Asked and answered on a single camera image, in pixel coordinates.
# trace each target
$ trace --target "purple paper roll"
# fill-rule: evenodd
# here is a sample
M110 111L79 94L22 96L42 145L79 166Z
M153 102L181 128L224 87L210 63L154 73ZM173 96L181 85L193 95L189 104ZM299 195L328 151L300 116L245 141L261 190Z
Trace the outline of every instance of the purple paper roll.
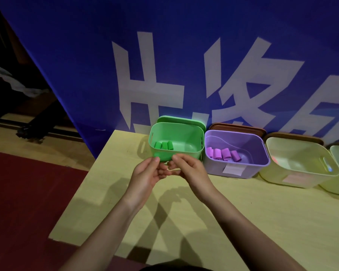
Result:
M222 159L224 161L228 161L229 159L231 159L231 153L228 148L222 149L221 154L222 154Z
M208 147L206 148L206 154L208 157L213 158L214 157L214 150L212 149L212 147Z
M237 153L237 151L236 150L232 150L231 151L231 157L232 157L232 159L234 160L234 162L238 162L238 161L241 161L241 157L240 157L240 155L239 155L239 153Z
M214 149L214 159L215 160L222 160L221 150L219 150L218 148Z

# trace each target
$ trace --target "green lid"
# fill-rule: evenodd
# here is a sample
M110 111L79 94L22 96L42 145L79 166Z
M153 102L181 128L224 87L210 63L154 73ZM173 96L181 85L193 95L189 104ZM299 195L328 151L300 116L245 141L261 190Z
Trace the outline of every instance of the green lid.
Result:
M206 132L206 125L198 120L179 118L173 116L161 116L157 120L158 123L184 123L186 125L197 125L203 132Z

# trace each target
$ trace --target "green paper roll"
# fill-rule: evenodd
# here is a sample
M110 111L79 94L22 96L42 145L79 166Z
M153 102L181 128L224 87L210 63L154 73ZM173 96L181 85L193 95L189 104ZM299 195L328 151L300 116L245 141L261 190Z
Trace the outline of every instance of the green paper roll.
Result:
M169 150L173 150L173 143L172 143L172 141L168 141L167 145L168 145L168 149Z
M163 142L162 143L162 149L168 149L168 143Z
M161 148L162 148L162 143L156 142L156 143L154 144L154 148L161 149Z

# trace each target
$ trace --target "hand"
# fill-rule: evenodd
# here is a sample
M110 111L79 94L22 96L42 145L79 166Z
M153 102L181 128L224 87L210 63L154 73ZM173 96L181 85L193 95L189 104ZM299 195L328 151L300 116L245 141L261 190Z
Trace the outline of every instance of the hand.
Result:
M154 185L171 175L167 168L167 165L159 162L159 157L145 159L134 168L128 188L123 195L131 209L139 211L145 205Z
M184 178L196 197L203 203L217 191L200 160L186 154L176 154L172 156L172 161L168 162L168 169L175 168L180 170L170 171L171 175Z

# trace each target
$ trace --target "wooden table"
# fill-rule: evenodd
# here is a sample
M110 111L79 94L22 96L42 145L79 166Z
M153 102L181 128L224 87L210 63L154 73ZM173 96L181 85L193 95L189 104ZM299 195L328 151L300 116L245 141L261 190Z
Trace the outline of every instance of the wooden table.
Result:
M49 237L81 245L122 196L133 168L150 156L147 141L147 135L114 131ZM306 269L339 270L339 196L260 177L210 178ZM247 270L211 212L175 176L156 184L116 255L148 264L181 259L216 271Z

